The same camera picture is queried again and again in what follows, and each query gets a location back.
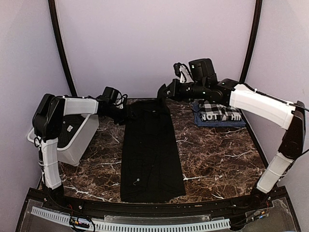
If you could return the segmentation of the black long sleeve shirt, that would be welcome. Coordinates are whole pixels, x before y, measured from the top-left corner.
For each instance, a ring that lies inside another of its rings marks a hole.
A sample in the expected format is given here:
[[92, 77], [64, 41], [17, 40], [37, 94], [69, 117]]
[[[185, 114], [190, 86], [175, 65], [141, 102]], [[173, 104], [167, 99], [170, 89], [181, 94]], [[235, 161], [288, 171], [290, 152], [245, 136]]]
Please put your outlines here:
[[125, 126], [121, 201], [165, 203], [186, 194], [170, 110], [164, 100], [137, 101]]

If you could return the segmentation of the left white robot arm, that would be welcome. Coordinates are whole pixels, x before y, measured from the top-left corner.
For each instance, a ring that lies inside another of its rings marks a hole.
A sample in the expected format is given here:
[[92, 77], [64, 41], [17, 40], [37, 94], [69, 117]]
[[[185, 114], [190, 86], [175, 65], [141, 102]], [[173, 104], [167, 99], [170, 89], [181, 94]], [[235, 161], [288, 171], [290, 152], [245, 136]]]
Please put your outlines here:
[[62, 131], [63, 117], [68, 115], [107, 116], [115, 124], [123, 125], [133, 118], [126, 100], [116, 103], [119, 91], [106, 87], [102, 95], [93, 97], [68, 97], [45, 94], [34, 114], [34, 144], [39, 148], [42, 181], [44, 185], [55, 190], [62, 186], [58, 170], [57, 143]]

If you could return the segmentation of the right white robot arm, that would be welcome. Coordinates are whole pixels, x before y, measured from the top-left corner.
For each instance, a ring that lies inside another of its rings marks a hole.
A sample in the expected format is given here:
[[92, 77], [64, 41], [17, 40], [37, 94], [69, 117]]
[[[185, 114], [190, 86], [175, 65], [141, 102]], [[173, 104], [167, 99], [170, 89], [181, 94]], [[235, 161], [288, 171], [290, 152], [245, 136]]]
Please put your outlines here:
[[158, 98], [206, 100], [234, 107], [263, 117], [285, 130], [277, 154], [254, 187], [257, 191], [246, 200], [251, 210], [258, 209], [265, 202], [264, 194], [269, 193], [293, 163], [305, 154], [305, 105], [300, 101], [278, 99], [232, 79], [218, 81], [210, 58], [192, 60], [188, 65], [175, 63], [173, 67], [177, 78], [159, 88]]

